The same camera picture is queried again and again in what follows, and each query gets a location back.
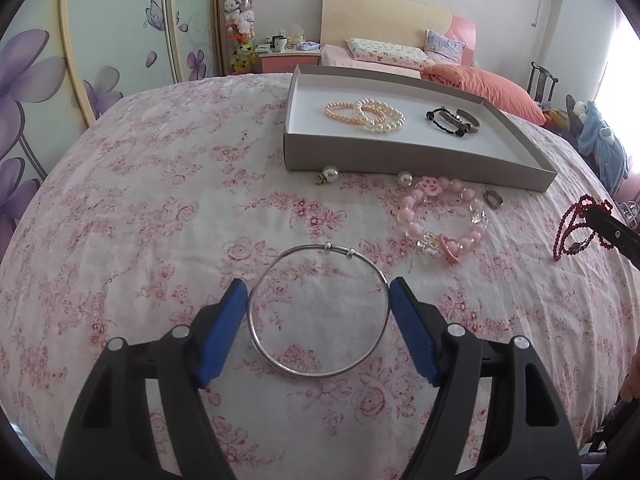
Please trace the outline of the thin silver bangle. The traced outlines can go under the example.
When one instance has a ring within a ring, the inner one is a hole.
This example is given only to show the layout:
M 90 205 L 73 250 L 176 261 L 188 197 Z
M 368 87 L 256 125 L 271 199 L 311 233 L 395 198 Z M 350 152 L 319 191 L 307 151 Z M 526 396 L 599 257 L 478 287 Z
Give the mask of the thin silver bangle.
M 390 281 L 355 248 L 288 248 L 257 279 L 247 306 L 256 351 L 278 372 L 305 379 L 345 374 L 381 343 Z

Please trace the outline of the blue clothing on chair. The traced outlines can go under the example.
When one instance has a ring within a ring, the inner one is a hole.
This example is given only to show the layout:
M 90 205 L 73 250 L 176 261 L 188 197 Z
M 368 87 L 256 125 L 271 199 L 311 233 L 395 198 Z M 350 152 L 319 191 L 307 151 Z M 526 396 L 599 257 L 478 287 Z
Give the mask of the blue clothing on chair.
M 606 192 L 614 196 L 628 178 L 628 157 L 600 110 L 593 101 L 587 102 L 587 114 L 582 132 L 577 139 L 578 153 L 596 164 L 594 173 L 605 187 Z

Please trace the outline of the dark wooden chair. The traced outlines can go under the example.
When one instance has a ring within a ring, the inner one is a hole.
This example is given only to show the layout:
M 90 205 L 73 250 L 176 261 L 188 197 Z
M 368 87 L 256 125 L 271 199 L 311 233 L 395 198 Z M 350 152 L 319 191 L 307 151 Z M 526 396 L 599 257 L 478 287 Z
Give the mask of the dark wooden chair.
M 530 62 L 527 93 L 535 102 L 539 104 L 550 102 L 558 82 L 559 79 L 553 76 L 544 66 L 534 61 Z

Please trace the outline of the salmon folded duvet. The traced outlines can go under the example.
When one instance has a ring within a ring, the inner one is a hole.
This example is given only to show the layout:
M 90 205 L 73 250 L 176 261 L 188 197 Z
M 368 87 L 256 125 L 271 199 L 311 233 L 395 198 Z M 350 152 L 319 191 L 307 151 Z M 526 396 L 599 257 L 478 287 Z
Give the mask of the salmon folded duvet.
M 433 64 L 421 70 L 421 77 L 431 82 L 479 96 L 485 101 L 536 126 L 543 126 L 546 116 L 525 89 L 510 79 L 472 66 Z

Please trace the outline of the floral pink bedsheet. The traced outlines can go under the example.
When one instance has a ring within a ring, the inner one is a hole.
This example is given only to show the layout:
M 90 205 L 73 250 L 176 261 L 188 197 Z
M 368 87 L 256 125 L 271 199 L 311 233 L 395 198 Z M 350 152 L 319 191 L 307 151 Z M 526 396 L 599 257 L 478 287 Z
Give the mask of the floral pink bedsheet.
M 114 337 L 136 344 L 193 320 L 288 248 L 355 248 L 480 338 L 534 345 L 575 438 L 616 400 L 639 337 L 639 274 L 592 244 L 554 260 L 559 220 L 605 190 L 561 138 L 518 126 L 552 162 L 544 193 L 503 188 L 487 236 L 455 266 L 401 235 L 401 188 L 285 169 L 290 77 L 209 79 L 115 105 L 58 163 L 1 265 L 1 401 L 49 462 L 78 393 Z M 206 414 L 241 479 L 395 479 L 435 399 L 393 322 L 366 362 L 324 379 L 269 366 L 236 337 Z

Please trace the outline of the pearl earring right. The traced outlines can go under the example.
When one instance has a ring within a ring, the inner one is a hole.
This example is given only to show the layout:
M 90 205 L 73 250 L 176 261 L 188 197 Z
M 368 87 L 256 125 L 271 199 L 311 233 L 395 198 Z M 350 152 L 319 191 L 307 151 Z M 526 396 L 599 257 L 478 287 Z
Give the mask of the pearl earring right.
M 413 176 L 408 171 L 401 171 L 396 180 L 401 188 L 411 188 L 413 185 Z

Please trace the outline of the pearl earring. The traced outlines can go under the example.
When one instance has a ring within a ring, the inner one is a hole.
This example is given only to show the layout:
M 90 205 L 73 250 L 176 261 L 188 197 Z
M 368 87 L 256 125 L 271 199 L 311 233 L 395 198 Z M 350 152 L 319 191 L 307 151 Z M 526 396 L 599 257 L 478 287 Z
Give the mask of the pearl earring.
M 340 172 L 335 166 L 325 166 L 316 177 L 318 185 L 331 184 L 338 180 Z
M 413 185 L 413 176 L 408 171 L 401 171 L 396 180 L 401 188 L 411 188 Z

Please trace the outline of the small lilac cushion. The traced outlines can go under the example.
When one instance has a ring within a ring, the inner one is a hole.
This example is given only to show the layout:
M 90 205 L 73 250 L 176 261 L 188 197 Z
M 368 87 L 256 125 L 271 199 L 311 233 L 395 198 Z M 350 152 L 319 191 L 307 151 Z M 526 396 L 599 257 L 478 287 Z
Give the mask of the small lilac cushion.
M 424 52 L 434 63 L 461 65 L 464 48 L 463 41 L 450 39 L 431 29 L 425 31 Z

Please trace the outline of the floral white pillow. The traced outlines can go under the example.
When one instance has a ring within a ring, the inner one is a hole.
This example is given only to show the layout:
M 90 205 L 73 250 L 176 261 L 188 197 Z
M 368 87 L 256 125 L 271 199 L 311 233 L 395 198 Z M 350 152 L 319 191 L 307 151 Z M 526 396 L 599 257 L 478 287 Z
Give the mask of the floral white pillow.
M 417 47 L 363 38 L 348 38 L 346 44 L 352 57 L 357 61 L 411 68 L 412 70 L 424 70 L 425 67 L 435 64 Z

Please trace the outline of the pearl earring left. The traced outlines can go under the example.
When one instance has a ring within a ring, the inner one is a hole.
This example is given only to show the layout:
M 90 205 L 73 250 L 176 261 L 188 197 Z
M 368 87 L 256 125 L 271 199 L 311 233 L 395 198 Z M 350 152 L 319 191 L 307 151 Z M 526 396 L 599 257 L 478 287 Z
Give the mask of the pearl earring left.
M 318 185 L 331 184 L 338 180 L 340 172 L 335 166 L 325 166 L 316 177 Z

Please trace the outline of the grey shallow cardboard tray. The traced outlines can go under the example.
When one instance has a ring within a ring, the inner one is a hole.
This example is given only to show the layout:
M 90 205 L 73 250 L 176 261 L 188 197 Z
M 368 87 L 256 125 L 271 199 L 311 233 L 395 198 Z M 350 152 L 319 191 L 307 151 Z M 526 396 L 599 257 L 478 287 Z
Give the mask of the grey shallow cardboard tray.
M 331 102 L 371 98 L 405 116 L 394 132 L 373 132 L 326 116 Z M 548 158 L 513 119 L 454 88 L 395 74 L 334 66 L 296 68 L 283 133 L 285 167 L 456 178 L 546 192 Z

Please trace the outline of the cream and pink headboard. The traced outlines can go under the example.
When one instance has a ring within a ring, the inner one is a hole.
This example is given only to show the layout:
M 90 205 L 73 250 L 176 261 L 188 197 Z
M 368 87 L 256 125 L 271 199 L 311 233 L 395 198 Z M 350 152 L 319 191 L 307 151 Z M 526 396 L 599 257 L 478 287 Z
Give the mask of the cream and pink headboard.
M 352 37 L 422 48 L 431 29 L 465 43 L 464 65 L 474 64 L 475 24 L 443 6 L 411 0 L 322 0 L 320 42 L 344 47 Z

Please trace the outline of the pink bedside table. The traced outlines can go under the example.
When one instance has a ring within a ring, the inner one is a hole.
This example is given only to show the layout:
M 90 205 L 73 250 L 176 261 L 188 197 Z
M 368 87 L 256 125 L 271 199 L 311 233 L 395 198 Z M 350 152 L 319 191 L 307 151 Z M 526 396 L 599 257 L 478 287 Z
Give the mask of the pink bedside table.
M 284 48 L 278 50 L 270 46 L 259 46 L 256 53 L 259 67 L 265 74 L 293 73 L 299 65 L 318 65 L 321 49 L 318 44 L 312 44 L 311 50 Z

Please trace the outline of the white mug on nightstand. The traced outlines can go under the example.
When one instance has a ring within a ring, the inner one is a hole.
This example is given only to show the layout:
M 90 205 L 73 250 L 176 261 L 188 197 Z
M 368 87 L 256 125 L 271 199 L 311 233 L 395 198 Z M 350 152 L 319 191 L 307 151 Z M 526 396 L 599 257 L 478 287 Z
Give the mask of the white mug on nightstand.
M 272 37 L 272 50 L 273 52 L 284 52 L 288 40 L 283 36 Z

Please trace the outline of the sliding wardrobe with flowers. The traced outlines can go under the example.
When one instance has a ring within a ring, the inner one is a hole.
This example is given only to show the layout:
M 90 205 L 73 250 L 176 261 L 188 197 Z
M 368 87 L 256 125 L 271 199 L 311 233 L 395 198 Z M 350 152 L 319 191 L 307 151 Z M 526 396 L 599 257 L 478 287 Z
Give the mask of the sliding wardrobe with flowers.
M 220 73 L 215 0 L 23 0 L 1 32 L 1 244 L 125 96 Z

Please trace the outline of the clear tube of plush toys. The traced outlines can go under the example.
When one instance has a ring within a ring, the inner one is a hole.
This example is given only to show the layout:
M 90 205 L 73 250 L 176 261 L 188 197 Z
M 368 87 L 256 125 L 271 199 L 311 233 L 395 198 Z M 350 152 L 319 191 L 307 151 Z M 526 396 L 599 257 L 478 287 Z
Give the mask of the clear tube of plush toys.
M 255 12 L 253 0 L 222 0 L 224 39 L 229 73 L 250 73 L 255 64 Z

